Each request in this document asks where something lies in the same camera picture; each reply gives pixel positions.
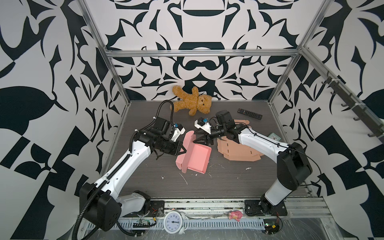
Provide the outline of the pink cardboard box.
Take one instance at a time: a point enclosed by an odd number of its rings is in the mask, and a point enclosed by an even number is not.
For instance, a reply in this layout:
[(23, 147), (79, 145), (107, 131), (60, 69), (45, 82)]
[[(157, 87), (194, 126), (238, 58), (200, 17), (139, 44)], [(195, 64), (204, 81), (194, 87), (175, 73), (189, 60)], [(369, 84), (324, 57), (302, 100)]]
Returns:
[(183, 147), (187, 152), (178, 156), (176, 159), (177, 167), (184, 174), (187, 170), (205, 174), (208, 167), (212, 148), (201, 144), (195, 144), (193, 142), (195, 139), (196, 135), (194, 134), (194, 131), (186, 133)]

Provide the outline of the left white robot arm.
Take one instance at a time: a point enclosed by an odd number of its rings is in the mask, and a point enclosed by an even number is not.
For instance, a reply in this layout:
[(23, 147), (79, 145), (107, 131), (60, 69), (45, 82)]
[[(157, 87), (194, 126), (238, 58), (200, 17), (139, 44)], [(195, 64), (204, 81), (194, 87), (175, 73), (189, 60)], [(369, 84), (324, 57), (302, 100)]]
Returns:
[(109, 231), (120, 217), (144, 211), (150, 203), (150, 197), (141, 192), (120, 197), (124, 185), (152, 153), (161, 152), (172, 156), (186, 154), (186, 148), (178, 140), (184, 132), (185, 129), (177, 129), (173, 119), (166, 120), (159, 115), (147, 126), (136, 130), (131, 136), (128, 150), (118, 162), (95, 183), (85, 183), (81, 187), (80, 213), (73, 228), (72, 239), (78, 239), (83, 219), (95, 226), (84, 236), (87, 240), (99, 229)]

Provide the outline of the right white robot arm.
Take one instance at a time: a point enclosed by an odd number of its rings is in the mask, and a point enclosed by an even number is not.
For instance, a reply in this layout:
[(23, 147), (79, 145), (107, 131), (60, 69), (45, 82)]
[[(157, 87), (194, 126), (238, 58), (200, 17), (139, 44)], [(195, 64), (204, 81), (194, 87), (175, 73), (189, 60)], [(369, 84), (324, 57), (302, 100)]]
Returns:
[(253, 148), (277, 164), (277, 179), (255, 204), (245, 204), (248, 216), (277, 215), (284, 199), (295, 191), (312, 173), (310, 157), (298, 143), (282, 143), (257, 133), (245, 123), (236, 122), (224, 110), (216, 113), (217, 124), (212, 126), (208, 119), (194, 122), (196, 144), (211, 145), (215, 139), (228, 140)]

